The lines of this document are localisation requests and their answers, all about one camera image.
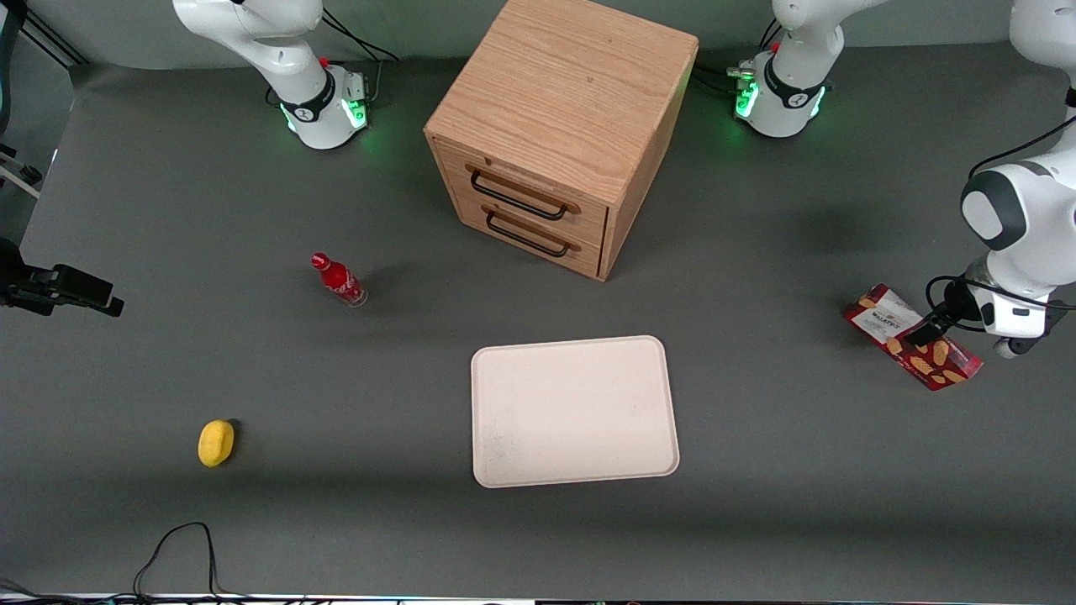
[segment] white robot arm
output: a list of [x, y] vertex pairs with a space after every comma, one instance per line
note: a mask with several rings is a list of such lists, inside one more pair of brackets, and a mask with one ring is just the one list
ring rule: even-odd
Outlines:
[[[1076, 0], [1016, 0], [1009, 37], [1029, 60], [1068, 74], [1064, 125], [1076, 122]], [[909, 340], [971, 320], [1003, 337], [1004, 356], [1022, 354], [1064, 316], [1065, 306], [1047, 307], [1050, 294], [1076, 282], [1076, 130], [1045, 154], [972, 175], [960, 208], [990, 251], [949, 284], [931, 325]]]
[[888, 0], [773, 0], [784, 28], [779, 50], [763, 48], [728, 74], [741, 79], [736, 116], [767, 137], [791, 137], [818, 114], [825, 78], [845, 48], [840, 22]]
[[323, 67], [299, 36], [322, 19], [321, 0], [172, 0], [192, 32], [253, 65], [281, 100], [288, 127], [307, 145], [348, 142], [367, 124], [366, 81]]

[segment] drawer handle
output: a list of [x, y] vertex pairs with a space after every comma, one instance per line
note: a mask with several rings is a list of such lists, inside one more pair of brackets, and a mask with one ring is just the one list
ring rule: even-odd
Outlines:
[[538, 208], [535, 208], [534, 206], [530, 206], [529, 203], [524, 203], [524, 202], [522, 202], [522, 201], [520, 201], [520, 200], [518, 200], [515, 198], [508, 197], [507, 195], [505, 195], [505, 194], [502, 194], [500, 192], [495, 192], [495, 191], [491, 189], [490, 187], [486, 187], [485, 185], [479, 184], [478, 178], [481, 177], [481, 175], [482, 175], [482, 173], [479, 172], [478, 170], [472, 170], [471, 171], [471, 186], [475, 187], [476, 192], [478, 192], [478, 193], [480, 193], [482, 195], [487, 195], [487, 196], [492, 197], [493, 199], [497, 199], [497, 200], [504, 201], [505, 203], [514, 206], [515, 208], [519, 208], [520, 210], [525, 210], [525, 211], [534, 214], [535, 216], [541, 216], [542, 219], [544, 219], [547, 221], [560, 221], [561, 219], [564, 217], [564, 212], [566, 210], [568, 210], [568, 207], [562, 203], [561, 205], [561, 210], [558, 210], [555, 214], [551, 214], [549, 212], [546, 212], [544, 210], [540, 210]]
[[541, 252], [542, 254], [548, 254], [552, 256], [553, 258], [560, 258], [568, 253], [568, 248], [570, 248], [570, 245], [567, 243], [565, 243], [564, 248], [562, 248], [561, 250], [553, 250], [552, 248], [546, 248], [544, 245], [540, 243], [535, 243], [523, 236], [515, 235], [504, 227], [498, 227], [497, 225], [494, 225], [493, 224], [494, 216], [495, 214], [493, 212], [490, 212], [489, 210], [485, 211], [485, 226], [490, 227], [490, 230], [495, 234], [500, 234], [506, 238], [515, 240], [524, 245], [530, 247], [537, 250], [538, 252]]

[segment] black cable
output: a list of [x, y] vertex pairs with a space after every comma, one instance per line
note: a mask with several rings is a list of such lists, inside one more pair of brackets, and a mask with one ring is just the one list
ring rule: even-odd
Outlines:
[[266, 86], [266, 104], [271, 108], [280, 107], [280, 97], [277, 96], [277, 102], [273, 102], [269, 99], [269, 95], [277, 96], [277, 92], [272, 89], [272, 86]]
[[1038, 137], [1035, 137], [1034, 139], [1028, 141], [1027, 143], [1023, 143], [1022, 145], [1015, 146], [1015, 147], [1008, 150], [1007, 152], [1000, 153], [997, 155], [992, 155], [992, 156], [988, 157], [987, 159], [983, 159], [982, 161], [980, 161], [980, 163], [976, 164], [975, 166], [973, 166], [972, 169], [967, 171], [967, 180], [971, 181], [972, 177], [975, 177], [975, 171], [978, 170], [979, 168], [982, 168], [983, 165], [990, 164], [991, 161], [993, 161], [995, 159], [1001, 159], [1001, 158], [1003, 158], [1005, 156], [1009, 156], [1009, 155], [1013, 155], [1015, 153], [1022, 152], [1023, 150], [1030, 147], [1031, 145], [1034, 145], [1035, 143], [1038, 143], [1038, 142], [1043, 141], [1044, 139], [1047, 139], [1051, 135], [1056, 135], [1057, 132], [1059, 132], [1061, 130], [1064, 130], [1066, 126], [1068, 126], [1070, 124], [1072, 124], [1074, 122], [1076, 122], [1076, 115], [1074, 115], [1074, 116], [1070, 117], [1068, 119], [1062, 122], [1060, 125], [1054, 126], [1053, 128], [1050, 128], [1048, 131], [1044, 132], [1043, 135], [1039, 135]]
[[41, 31], [41, 33], [43, 33], [45, 38], [48, 39], [49, 42], [55, 44], [57, 48], [59, 48], [66, 55], [68, 55], [71, 58], [71, 61], [74, 62], [75, 65], [86, 65], [89, 62], [89, 60], [86, 59], [86, 57], [83, 56], [82, 53], [76, 51], [74, 46], [68, 44], [67, 40], [60, 38], [59, 33], [56, 33], [56, 30], [48, 27], [47, 23], [42, 20], [41, 17], [36, 15], [33, 11], [29, 9], [27, 9], [26, 11], [26, 20], [34, 28], [37, 28], [39, 31]]
[[359, 47], [360, 47], [360, 48], [363, 48], [364, 51], [366, 51], [366, 54], [367, 54], [367, 55], [370, 55], [370, 58], [371, 58], [371, 59], [373, 59], [373, 60], [376, 60], [376, 61], [380, 61], [380, 60], [381, 60], [381, 59], [380, 59], [380, 58], [379, 58], [379, 57], [378, 57], [377, 55], [374, 55], [374, 54], [373, 54], [373, 51], [372, 51], [372, 50], [370, 50], [370, 48], [369, 48], [369, 47], [368, 47], [368, 46], [366, 45], [366, 43], [365, 43], [365, 42], [363, 42], [362, 40], [359, 40], [358, 38], [355, 38], [354, 36], [352, 36], [352, 34], [350, 34], [350, 33], [348, 33], [348, 32], [346, 32], [346, 31], [344, 31], [343, 29], [340, 29], [340, 27], [339, 27], [339, 26], [336, 26], [336, 25], [334, 25], [334, 24], [329, 23], [328, 20], [326, 20], [326, 22], [325, 22], [325, 25], [327, 25], [327, 26], [329, 26], [330, 28], [335, 29], [336, 31], [339, 31], [340, 33], [342, 33], [342, 34], [346, 36], [348, 38], [350, 38], [350, 39], [354, 40], [354, 41], [355, 41], [356, 43], [358, 43], [358, 45], [359, 45]]
[[301, 600], [282, 602], [280, 596], [250, 596], [242, 595], [241, 599], [229, 599], [221, 594], [204, 594], [189, 596], [164, 596], [154, 594], [136, 595], [132, 593], [119, 593], [104, 597], [81, 599], [65, 595], [40, 595], [42, 599], [0, 599], [3, 605], [206, 605], [206, 603], [231, 604], [231, 605], [330, 605], [332, 603], [367, 603], [368, 597], [335, 597], [331, 601], [324, 600]]
[[[79, 599], [79, 597], [74, 597], [74, 596], [65, 596], [65, 595], [61, 595], [61, 594], [38, 594], [37, 592], [33, 592], [33, 591], [31, 591], [31, 590], [23, 587], [22, 585], [16, 583], [16, 582], [14, 582], [12, 580], [9, 580], [6, 578], [0, 578], [0, 590], [4, 590], [6, 592], [17, 592], [19, 594], [25, 594], [26, 596], [29, 596], [29, 597], [31, 597], [33, 600], [33, 601], [19, 600], [18, 601], [19, 603], [24, 603], [24, 604], [26, 604], [26, 603], [37, 603], [37, 604], [40, 604], [40, 605], [45, 605], [45, 604], [54, 604], [54, 605], [55, 604], [62, 604], [62, 605], [87, 605], [87, 604], [90, 604], [90, 603], [107, 602], [109, 600], [121, 597], [121, 596], [125, 596], [126, 594], [128, 594], [128, 593], [118, 593], [118, 594], [113, 594], [111, 596], [105, 596], [104, 599], [93, 599], [93, 600]], [[11, 600], [5, 599], [3, 601], [4, 602], [9, 602]]]
[[54, 61], [58, 62], [60, 65], [60, 67], [62, 67], [63, 69], [68, 69], [68, 67], [70, 67], [70, 66], [67, 65], [67, 62], [63, 61], [63, 59], [61, 59], [61, 58], [57, 57], [56, 55], [54, 55], [53, 52], [49, 51], [47, 46], [45, 46], [44, 44], [42, 44], [41, 42], [39, 42], [38, 39], [34, 38], [33, 34], [31, 34], [29, 31], [27, 31], [26, 29], [23, 29], [22, 31], [23, 31], [23, 33], [26, 36], [26, 38], [30, 42], [33, 42], [34, 44], [37, 44], [39, 48], [41, 48], [42, 51], [44, 51], [44, 53], [46, 55], [48, 55], [49, 57], [52, 57]]
[[[1014, 294], [1011, 292], [1008, 292], [1007, 290], [997, 287], [995, 285], [990, 285], [974, 280], [969, 280], [964, 276], [938, 276], [932, 279], [931, 281], [926, 282], [926, 304], [931, 306], [931, 310], [937, 308], [937, 305], [934, 304], [934, 297], [931, 294], [931, 290], [934, 287], [934, 284], [940, 281], [963, 283], [966, 285], [971, 285], [973, 287], [979, 287], [982, 290], [993, 292], [995, 294], [1001, 294], [1006, 298], [1013, 298], [1014, 300], [1019, 300], [1025, 305], [1031, 305], [1034, 307], [1042, 307], [1044, 309], [1058, 309], [1062, 311], [1076, 311], [1076, 305], [1065, 305], [1064, 302], [1043, 302], [1040, 300], [1035, 300], [1034, 298], [1028, 298], [1027, 296], [1020, 296], [1019, 294]], [[961, 326], [960, 324], [957, 324], [957, 326], [961, 327], [962, 329], [969, 329], [971, 332], [983, 332], [982, 329], [969, 328], [968, 326]]]
[[[931, 281], [926, 282], [926, 304], [931, 306], [931, 312], [933, 312], [935, 309], [938, 308], [938, 306], [936, 304], [934, 304], [934, 296], [931, 294], [931, 291], [934, 289], [934, 284], [936, 284], [939, 281], [946, 280], [950, 276], [939, 276], [939, 277], [936, 277], [936, 278], [932, 279]], [[987, 332], [986, 329], [983, 329], [981, 327], [976, 327], [974, 325], [965, 325], [965, 324], [960, 323], [959, 321], [958, 322], [953, 322], [952, 326], [955, 327], [955, 328], [959, 328], [959, 329], [966, 330], [966, 332]]]
[[722, 87], [720, 87], [720, 86], [718, 86], [716, 84], [711, 84], [710, 82], [707, 82], [706, 80], [699, 78], [698, 74], [693, 74], [692, 78], [691, 78], [691, 81], [695, 82], [696, 84], [702, 84], [703, 86], [706, 86], [707, 88], [709, 88], [710, 90], [712, 90], [714, 93], [720, 93], [722, 95], [736, 95], [736, 90], [735, 89], [733, 89], [733, 88], [722, 88]]
[[698, 71], [704, 71], [706, 73], [710, 73], [712, 75], [721, 75], [727, 78], [727, 74], [724, 71], [719, 71], [712, 67], [706, 67], [705, 65], [696, 62], [695, 65], [691, 66], [691, 68], [697, 69]]
[[773, 42], [774, 39], [777, 38], [777, 34], [780, 33], [781, 31], [784, 31], [783, 27], [778, 27], [777, 29], [775, 29], [774, 32], [769, 34], [769, 38], [767, 38], [766, 41], [762, 43], [762, 46], [760, 46], [760, 48], [765, 50], [766, 46], [769, 46], [769, 43]]
[[[359, 46], [362, 46], [364, 50], [366, 50], [367, 53], [370, 53], [372, 55], [372, 53], [370, 51], [370, 48], [372, 48], [372, 50], [374, 50], [374, 51], [377, 51], [377, 52], [379, 52], [379, 53], [381, 53], [381, 54], [390, 57], [394, 61], [400, 60], [400, 58], [397, 57], [395, 54], [393, 54], [393, 53], [391, 53], [388, 51], [385, 51], [384, 48], [382, 48], [381, 46], [378, 46], [377, 44], [372, 44], [370, 42], [367, 42], [366, 40], [363, 40], [362, 38], [355, 36], [354, 33], [352, 33], [351, 30], [348, 29], [348, 26], [343, 25], [343, 23], [340, 19], [336, 18], [336, 15], [334, 15], [331, 12], [329, 12], [328, 9], [323, 9], [323, 11], [325, 12], [325, 16], [326, 17], [328, 17], [329, 19], [332, 19], [331, 22], [329, 22], [329, 20], [325, 22], [329, 27], [332, 27], [332, 29], [335, 29], [335, 30], [339, 31], [340, 33], [346, 36], [348, 38], [351, 38], [352, 40], [354, 40]], [[378, 59], [378, 57], [373, 57], [373, 60], [380, 60], [380, 59]]]
[[209, 525], [207, 525], [206, 523], [202, 523], [201, 521], [192, 521], [189, 523], [184, 523], [182, 525], [178, 525], [175, 527], [172, 527], [171, 530], [168, 531], [167, 534], [165, 534], [164, 537], [160, 538], [160, 541], [157, 543], [157, 547], [153, 549], [153, 554], [150, 555], [150, 560], [145, 562], [145, 565], [142, 565], [142, 568], [139, 569], [137, 574], [134, 574], [134, 580], [131, 582], [131, 592], [133, 592], [134, 594], [137, 594], [139, 596], [142, 596], [142, 595], [145, 594], [144, 592], [142, 592], [142, 578], [145, 576], [145, 573], [147, 571], [150, 571], [150, 567], [152, 567], [153, 564], [157, 561], [157, 557], [160, 555], [160, 549], [161, 549], [161, 547], [165, 546], [165, 543], [168, 540], [168, 538], [171, 537], [171, 535], [174, 534], [175, 532], [179, 532], [180, 530], [185, 530], [187, 527], [194, 527], [194, 526], [201, 527], [202, 531], [206, 532], [206, 545], [209, 547], [209, 592], [210, 592], [210, 594], [212, 594], [213, 596], [220, 597], [221, 596], [220, 595], [221, 592], [227, 592], [226, 590], [224, 590], [223, 588], [221, 588], [221, 582], [217, 581], [217, 578], [216, 578], [216, 552], [213, 550], [213, 536], [212, 536], [212, 534], [210, 534]]
[[760, 48], [762, 48], [763, 46], [766, 45], [766, 37], [769, 36], [769, 29], [771, 27], [774, 27], [775, 25], [777, 25], [777, 17], [774, 17], [774, 20], [769, 22], [769, 25], [766, 26], [766, 31], [762, 32], [762, 38], [759, 39], [759, 47]]

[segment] red bottle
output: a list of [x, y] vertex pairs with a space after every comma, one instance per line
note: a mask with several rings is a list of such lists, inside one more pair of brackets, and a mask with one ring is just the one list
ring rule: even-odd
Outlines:
[[340, 263], [334, 263], [328, 256], [318, 252], [310, 258], [310, 264], [322, 275], [322, 283], [331, 290], [349, 307], [360, 307], [366, 302], [367, 292], [355, 276]]

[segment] wood grain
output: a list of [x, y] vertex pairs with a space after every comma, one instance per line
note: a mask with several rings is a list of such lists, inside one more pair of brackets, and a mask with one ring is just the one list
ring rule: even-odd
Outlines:
[[668, 151], [672, 130], [676, 127], [676, 118], [680, 114], [680, 104], [688, 89], [690, 78], [691, 67], [689, 66], [669, 100], [669, 107], [665, 111], [662, 123], [653, 133], [653, 139], [647, 149], [642, 163], [628, 184], [623, 203], [613, 209], [613, 214], [609, 217], [610, 226], [603, 245], [601, 266], [598, 269], [598, 276], [603, 281], [609, 278], [612, 265], [617, 262], [617, 256], [620, 255], [620, 250], [627, 239], [627, 233], [632, 229], [632, 224], [635, 223], [635, 217], [642, 208], [642, 201], [650, 193], [650, 185], [653, 183], [654, 177], [657, 175], [657, 169], [661, 168], [665, 152]]
[[[502, 214], [494, 210], [490, 205], [483, 203], [477, 199], [461, 199], [459, 211], [461, 220], [469, 227], [473, 227], [483, 234], [510, 243], [520, 250], [525, 250], [540, 258], [549, 261], [550, 263], [555, 263], [589, 278], [595, 278], [597, 276], [598, 261], [601, 255], [601, 249], [593, 243], [585, 241], [571, 241], [567, 238], [558, 237], [549, 233], [542, 226], [516, 216]], [[494, 213], [494, 224], [500, 228], [512, 231], [546, 248], [560, 250], [564, 244], [567, 244], [567, 254], [557, 258], [541, 252], [536, 252], [528, 245], [491, 230], [490, 227], [486, 226], [486, 217], [490, 215], [490, 212]]]
[[[500, 214], [532, 221], [554, 235], [601, 247], [605, 239], [607, 212], [604, 206], [592, 201], [570, 198], [558, 199], [553, 195], [547, 195], [538, 188], [540, 185], [535, 186], [534, 183], [521, 184], [520, 180], [514, 179], [511, 172], [504, 170], [500, 166], [496, 166], [492, 161], [486, 163], [483, 156], [448, 143], [439, 142], [436, 154], [440, 158], [441, 174], [449, 184], [457, 213], [459, 212], [459, 203], [455, 201], [455, 198], [466, 196], [492, 206]], [[558, 221], [549, 221], [504, 201], [485, 196], [471, 187], [470, 179], [473, 170], [479, 170], [480, 174], [482, 174], [479, 181], [480, 184], [511, 196], [539, 210], [556, 212], [562, 203], [566, 205], [568, 210]]]
[[[698, 50], [690, 34], [587, 0], [508, 0], [425, 133], [461, 220], [487, 208], [605, 281], [668, 150]], [[557, 221], [476, 192], [480, 183]]]
[[585, 0], [509, 0], [427, 130], [617, 206], [697, 47]]

